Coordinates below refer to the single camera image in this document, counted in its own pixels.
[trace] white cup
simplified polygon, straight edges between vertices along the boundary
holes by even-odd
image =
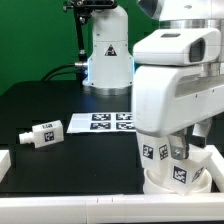
[[[174,191],[165,188],[163,186],[162,179],[159,175],[150,172],[149,170],[144,170],[145,183],[143,185],[144,194],[175,194]],[[212,176],[205,170],[195,186],[189,194],[195,193],[210,193],[212,186]]]

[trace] metal bracket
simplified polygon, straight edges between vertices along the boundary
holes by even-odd
[[[207,145],[207,137],[212,126],[212,118],[200,121],[194,125],[192,135],[202,140],[203,148]]]
[[[189,156],[189,146],[186,143],[185,135],[187,128],[168,136],[171,148],[171,156],[176,160],[184,160]]]

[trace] white block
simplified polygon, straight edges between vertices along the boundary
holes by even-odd
[[[214,145],[208,145],[205,149],[212,152],[211,162],[207,169],[219,190],[224,192],[224,159]]]
[[[0,182],[11,166],[9,150],[0,150]]]

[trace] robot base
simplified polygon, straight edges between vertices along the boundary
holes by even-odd
[[[86,92],[104,95],[104,96],[117,96],[130,93],[132,90],[132,85],[124,88],[97,88],[94,86],[86,85],[85,80],[83,82],[83,89]]]

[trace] sticker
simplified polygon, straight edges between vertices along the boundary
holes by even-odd
[[[132,120],[132,114],[116,114],[116,120],[121,121],[121,120]]]
[[[198,171],[195,173],[192,182],[194,182],[195,180],[197,180],[197,179],[201,176],[203,170],[204,170],[204,167],[202,167],[200,170],[198,170]]]
[[[183,184],[186,184],[187,171],[183,170],[177,166],[174,166],[173,179],[178,180]]]
[[[134,130],[134,124],[132,122],[117,122],[117,130]]]
[[[108,48],[105,56],[117,56],[112,44],[110,45],[110,47]]]
[[[42,127],[43,127],[43,129],[52,128],[53,125],[52,124],[42,124]]]
[[[167,149],[167,145],[164,145],[162,147],[159,148],[159,153],[160,153],[160,159],[164,160],[165,158],[168,157],[168,149]]]
[[[111,124],[108,122],[92,123],[90,130],[108,130],[111,128]]]
[[[110,121],[111,115],[110,114],[93,114],[92,121]]]
[[[143,156],[148,159],[153,159],[153,148],[148,145],[143,145]]]
[[[53,141],[54,140],[54,132],[51,131],[51,132],[44,133],[44,139],[45,139],[45,142]]]

